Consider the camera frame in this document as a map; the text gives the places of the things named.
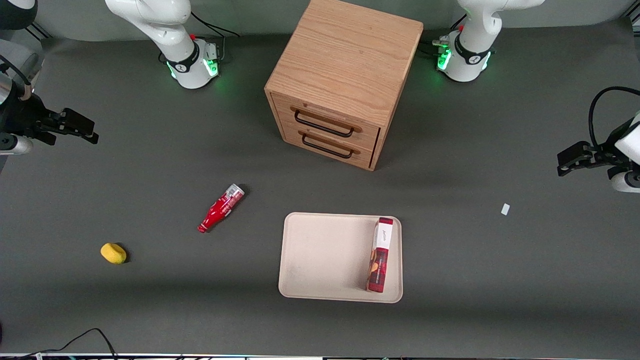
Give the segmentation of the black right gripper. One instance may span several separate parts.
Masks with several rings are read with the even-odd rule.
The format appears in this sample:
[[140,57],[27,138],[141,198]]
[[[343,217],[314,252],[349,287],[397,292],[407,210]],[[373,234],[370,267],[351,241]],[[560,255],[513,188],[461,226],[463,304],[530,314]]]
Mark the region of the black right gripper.
[[60,112],[59,124],[57,113],[47,109],[37,95],[26,101],[8,98],[2,103],[0,112],[2,133],[35,139],[51,146],[55,145],[56,134],[61,134],[61,130],[73,132],[75,136],[93,145],[99,141],[98,133],[94,132],[93,120],[70,108],[64,108]]

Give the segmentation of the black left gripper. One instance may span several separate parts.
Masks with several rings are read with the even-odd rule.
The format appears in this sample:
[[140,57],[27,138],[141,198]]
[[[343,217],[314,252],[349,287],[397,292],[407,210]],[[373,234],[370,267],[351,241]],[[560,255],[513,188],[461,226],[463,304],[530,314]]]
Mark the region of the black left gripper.
[[[591,130],[591,142],[596,153],[602,160],[612,166],[622,167],[628,171],[639,170],[639,121],[627,120],[617,126],[607,137],[606,141],[599,143],[595,137],[595,130]],[[558,153],[558,177],[585,169],[581,164],[589,162],[593,157],[591,144],[587,141],[578,141],[565,150]]]

